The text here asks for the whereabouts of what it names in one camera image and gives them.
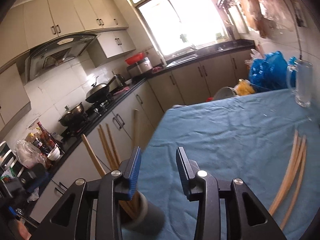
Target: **plastic bag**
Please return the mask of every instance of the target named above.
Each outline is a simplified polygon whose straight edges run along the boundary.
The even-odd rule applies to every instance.
[[[31,169],[37,163],[41,163],[45,167],[45,161],[41,155],[41,151],[25,140],[17,141],[14,151],[18,161],[28,169]]]
[[[254,59],[249,80],[254,85],[271,90],[287,88],[287,66],[280,51],[266,54],[265,59]],[[295,73],[292,73],[291,85],[295,87]]]
[[[290,11],[283,0],[259,0],[259,2],[265,18],[275,21],[291,32],[294,30],[294,22]]]

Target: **countertop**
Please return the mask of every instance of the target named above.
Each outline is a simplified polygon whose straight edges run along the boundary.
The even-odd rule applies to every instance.
[[[218,43],[215,44],[214,46],[218,46],[223,48],[223,50],[218,50],[218,51],[214,51],[214,52],[210,52],[210,53],[206,53],[204,55],[200,55],[197,56],[195,58],[189,59],[187,61],[181,62],[181,63],[170,63],[166,68],[164,68],[163,70],[157,72],[157,73],[149,73],[140,77],[136,77],[132,80],[132,84],[129,86],[130,89],[128,91],[126,91],[125,93],[117,96],[112,103],[110,103],[108,105],[108,109],[98,118],[95,118],[94,121],[92,121],[92,123],[90,123],[90,126],[88,126],[84,131],[83,134],[84,135],[89,135],[93,129],[108,115],[110,114],[110,112],[116,107],[118,106],[128,95],[130,95],[134,90],[136,90],[141,84],[143,84],[147,79],[153,78],[155,76],[161,75],[163,73],[167,73],[169,71],[172,71],[174,69],[183,67],[185,65],[189,65],[191,63],[200,61],[200,60],[205,60],[205,59],[209,59],[209,58],[213,58],[213,57],[218,57],[218,56],[222,56],[225,54],[230,54],[233,52],[238,52],[238,51],[243,51],[243,50],[247,50],[247,49],[254,49],[255,45],[254,45],[254,41],[252,40],[244,40],[244,39],[240,39],[237,40],[236,44],[234,44],[232,41],[226,41],[223,43]],[[58,171],[58,169],[63,165],[63,163],[65,162],[65,160],[71,155],[71,153],[77,148],[77,146],[82,142],[81,137],[73,137],[71,139],[69,139],[67,141],[67,143],[64,143],[63,148],[65,151],[65,154],[62,156],[62,158],[49,170],[49,176],[46,179],[46,181],[44,181],[42,183],[42,185],[39,187],[39,196],[42,194],[42,192],[44,191],[45,187],[48,185],[48,183],[50,182],[50,180],[53,178],[53,176],[55,175],[55,173]],[[35,205],[36,201],[32,201],[28,204],[28,206],[25,208],[25,215],[30,215],[34,205]]]

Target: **window frame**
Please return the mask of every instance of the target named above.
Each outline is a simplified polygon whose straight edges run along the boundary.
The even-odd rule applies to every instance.
[[[150,2],[151,0],[140,0],[137,3],[134,3],[132,0],[129,0],[129,1],[131,2],[132,6],[134,7],[136,13],[138,14],[138,16],[140,18],[140,21],[142,21],[143,25],[148,30],[148,35],[152,38],[152,42],[156,45],[155,49],[162,53],[162,51],[160,49],[160,46],[159,46],[155,36],[153,35],[153,32],[152,32],[151,28],[149,27],[147,21],[145,20],[144,16],[142,15],[141,11],[139,10],[140,6]],[[175,11],[175,13],[177,14],[178,18],[180,19],[179,14],[177,13],[176,9],[174,8],[174,6],[170,2],[170,0],[168,0],[168,1],[171,4],[171,6],[172,6],[173,10]],[[175,58],[175,57],[177,57],[179,55],[186,54],[188,52],[193,52],[193,51],[194,51],[193,49],[187,47],[187,48],[175,51],[175,52],[173,52],[173,53],[171,53],[169,55],[166,55],[166,56],[164,55],[164,58],[165,58],[165,60],[170,60],[170,59],[173,59],[173,58]]]

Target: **pot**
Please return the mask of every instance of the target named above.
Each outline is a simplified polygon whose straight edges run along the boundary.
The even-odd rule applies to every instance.
[[[95,84],[92,85],[92,88],[86,95],[85,101],[88,103],[102,103],[107,100],[107,95],[109,94],[109,85],[105,83],[97,85],[97,78]]]
[[[73,109],[70,109],[69,105],[66,105],[65,109],[66,113],[59,119],[59,122],[63,126],[73,126],[83,119],[84,107],[82,105],[82,102]]]

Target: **bottle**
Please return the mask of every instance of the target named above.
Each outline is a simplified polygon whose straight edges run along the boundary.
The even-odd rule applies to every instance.
[[[48,155],[50,153],[37,136],[35,136],[33,133],[30,133],[30,136],[32,138],[32,144],[36,146],[43,154]]]
[[[53,150],[55,148],[56,144],[54,143],[54,140],[52,140],[51,134],[48,133],[48,131],[46,129],[44,129],[44,127],[42,126],[42,124],[40,122],[38,122],[37,124],[42,131],[43,138],[46,141],[47,146],[50,148],[50,150]]]

